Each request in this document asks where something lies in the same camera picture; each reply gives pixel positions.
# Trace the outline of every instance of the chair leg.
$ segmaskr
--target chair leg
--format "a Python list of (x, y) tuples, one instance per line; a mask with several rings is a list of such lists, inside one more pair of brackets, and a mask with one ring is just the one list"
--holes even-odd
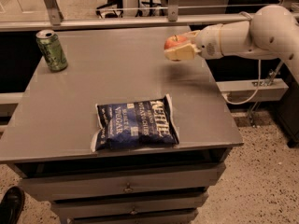
[(117, 4), (118, 4), (117, 0), (108, 0), (108, 2), (106, 4), (104, 4), (104, 5), (100, 6), (100, 7), (97, 7), (95, 13), (96, 13), (96, 15), (101, 16), (100, 9), (103, 9), (105, 7), (111, 7), (111, 6), (117, 5)]

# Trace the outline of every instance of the chip bag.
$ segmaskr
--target chip bag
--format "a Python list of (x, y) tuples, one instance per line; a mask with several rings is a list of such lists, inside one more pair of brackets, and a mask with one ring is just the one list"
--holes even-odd
[(99, 132), (92, 151), (178, 144), (169, 95), (163, 99), (96, 105)]

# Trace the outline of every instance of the soda can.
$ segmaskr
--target soda can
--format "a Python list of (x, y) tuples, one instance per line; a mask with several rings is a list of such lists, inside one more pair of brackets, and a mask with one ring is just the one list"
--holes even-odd
[(67, 60), (63, 48), (54, 31), (42, 30), (38, 32), (36, 34), (36, 42), (50, 71), (57, 72), (67, 67)]

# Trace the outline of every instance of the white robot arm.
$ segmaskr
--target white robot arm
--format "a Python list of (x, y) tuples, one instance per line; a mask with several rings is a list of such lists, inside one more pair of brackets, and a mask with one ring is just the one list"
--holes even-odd
[(168, 59), (189, 60), (197, 53), (205, 59), (232, 55), (257, 60), (280, 58), (299, 83), (299, 26), (284, 7), (263, 7), (250, 21), (210, 25), (182, 36), (186, 41), (164, 50)]

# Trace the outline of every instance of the cable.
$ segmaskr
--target cable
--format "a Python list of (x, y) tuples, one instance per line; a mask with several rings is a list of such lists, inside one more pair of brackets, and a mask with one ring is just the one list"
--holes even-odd
[(253, 99), (253, 97), (256, 95), (256, 93), (257, 93), (258, 90), (260, 89), (260, 81), (261, 81), (261, 60), (259, 60), (259, 63), (258, 63), (258, 69), (259, 69), (258, 84), (257, 84), (257, 86), (256, 86), (255, 92), (250, 96), (250, 98), (248, 98), (247, 100), (242, 101), (242, 102), (231, 102), (231, 101), (228, 100), (227, 95), (223, 95), (224, 100), (226, 101), (226, 103), (231, 104), (231, 105), (243, 105), (244, 103), (247, 103), (247, 102), (249, 102), (250, 100)]
[(242, 16), (244, 16), (244, 17), (246, 17), (249, 20), (253, 19), (253, 17), (248, 12), (246, 12), (246, 11), (241, 11), (239, 14), (242, 15)]

